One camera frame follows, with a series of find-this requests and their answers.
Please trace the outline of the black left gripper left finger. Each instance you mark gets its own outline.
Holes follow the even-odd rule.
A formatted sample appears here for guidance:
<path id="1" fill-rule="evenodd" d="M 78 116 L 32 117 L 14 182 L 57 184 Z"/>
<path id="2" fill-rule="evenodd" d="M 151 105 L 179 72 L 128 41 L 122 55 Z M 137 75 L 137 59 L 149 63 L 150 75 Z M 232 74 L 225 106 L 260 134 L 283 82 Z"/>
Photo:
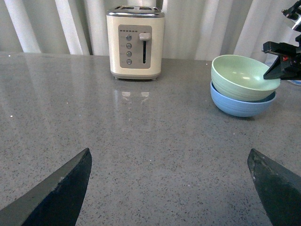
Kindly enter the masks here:
<path id="1" fill-rule="evenodd" d="M 92 156 L 84 149 L 0 211 L 2 226 L 74 226 L 89 182 Z"/>

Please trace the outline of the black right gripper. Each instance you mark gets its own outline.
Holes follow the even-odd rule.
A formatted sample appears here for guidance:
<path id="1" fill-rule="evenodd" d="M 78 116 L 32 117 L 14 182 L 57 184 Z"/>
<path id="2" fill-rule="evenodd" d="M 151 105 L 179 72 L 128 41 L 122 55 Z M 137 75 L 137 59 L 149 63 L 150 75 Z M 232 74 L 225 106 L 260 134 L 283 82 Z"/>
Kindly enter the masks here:
<path id="1" fill-rule="evenodd" d="M 277 55 L 277 59 L 263 75 L 265 80 L 300 80 L 301 79 L 301 36 L 295 40 L 299 46 L 284 42 L 265 42 L 263 52 Z"/>

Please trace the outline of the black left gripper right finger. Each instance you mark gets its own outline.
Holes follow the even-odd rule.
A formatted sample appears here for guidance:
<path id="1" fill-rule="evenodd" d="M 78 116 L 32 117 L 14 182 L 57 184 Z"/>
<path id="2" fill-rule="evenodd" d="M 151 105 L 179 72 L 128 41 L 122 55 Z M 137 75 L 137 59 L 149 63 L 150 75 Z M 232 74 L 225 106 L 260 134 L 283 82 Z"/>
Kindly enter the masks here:
<path id="1" fill-rule="evenodd" d="M 251 149 L 247 165 L 272 225 L 299 226 L 301 177 L 256 149 Z"/>

